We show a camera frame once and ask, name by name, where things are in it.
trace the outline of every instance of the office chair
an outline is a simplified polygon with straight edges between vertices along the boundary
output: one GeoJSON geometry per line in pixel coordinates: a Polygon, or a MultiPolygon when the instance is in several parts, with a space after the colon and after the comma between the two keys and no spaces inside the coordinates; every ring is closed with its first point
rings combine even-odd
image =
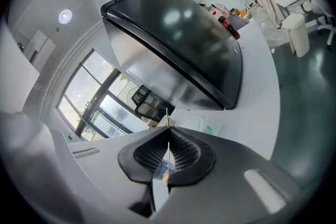
{"type": "Polygon", "coordinates": [[[132,96],[132,101],[136,105],[134,111],[137,116],[142,116],[156,122],[160,122],[166,115],[166,108],[168,108],[169,115],[175,109],[175,107],[159,98],[144,85],[138,88],[132,96]]]}
{"type": "Polygon", "coordinates": [[[328,29],[330,30],[330,34],[327,40],[328,50],[331,50],[331,42],[334,33],[336,32],[335,21],[334,21],[334,13],[332,8],[328,2],[328,0],[311,0],[311,7],[314,13],[324,14],[327,18],[330,18],[331,24],[325,24],[318,26],[318,30],[328,29]]]}

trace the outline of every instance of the sticker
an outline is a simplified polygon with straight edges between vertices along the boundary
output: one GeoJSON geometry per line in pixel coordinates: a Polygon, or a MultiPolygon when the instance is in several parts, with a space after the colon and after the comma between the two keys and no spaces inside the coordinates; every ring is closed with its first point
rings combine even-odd
{"type": "Polygon", "coordinates": [[[206,134],[212,134],[212,129],[211,129],[211,127],[209,125],[205,129],[205,133],[206,134]]]}

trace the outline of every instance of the red bottle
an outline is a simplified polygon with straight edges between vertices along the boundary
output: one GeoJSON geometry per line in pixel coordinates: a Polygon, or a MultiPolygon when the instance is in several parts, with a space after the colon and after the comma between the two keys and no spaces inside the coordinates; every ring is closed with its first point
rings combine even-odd
{"type": "Polygon", "coordinates": [[[221,16],[218,21],[233,35],[235,39],[238,39],[240,37],[240,34],[238,31],[236,31],[231,23],[226,19],[224,16],[221,16]]]}

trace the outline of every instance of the curved black cover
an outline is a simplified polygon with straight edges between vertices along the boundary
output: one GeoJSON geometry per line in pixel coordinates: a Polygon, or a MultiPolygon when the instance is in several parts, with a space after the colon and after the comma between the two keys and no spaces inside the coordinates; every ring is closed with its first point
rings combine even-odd
{"type": "Polygon", "coordinates": [[[216,154],[203,141],[172,127],[157,131],[123,147],[118,162],[128,178],[150,185],[153,174],[168,149],[175,159],[175,173],[168,179],[168,188],[192,185],[204,178],[214,167],[216,154]]]}
{"type": "Polygon", "coordinates": [[[157,44],[146,42],[150,50],[195,79],[220,107],[236,106],[242,76],[240,46],[193,0],[120,0],[106,3],[101,12],[114,25],[123,20],[123,31],[129,35],[143,41],[154,37],[157,44]]]}

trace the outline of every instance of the white trash bin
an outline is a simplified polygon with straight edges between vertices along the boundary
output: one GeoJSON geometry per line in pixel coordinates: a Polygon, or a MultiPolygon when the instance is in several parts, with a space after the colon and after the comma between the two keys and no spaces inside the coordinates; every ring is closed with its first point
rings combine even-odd
{"type": "Polygon", "coordinates": [[[290,48],[297,57],[302,57],[309,51],[309,39],[304,16],[290,14],[283,22],[282,28],[289,38],[290,48]]]}

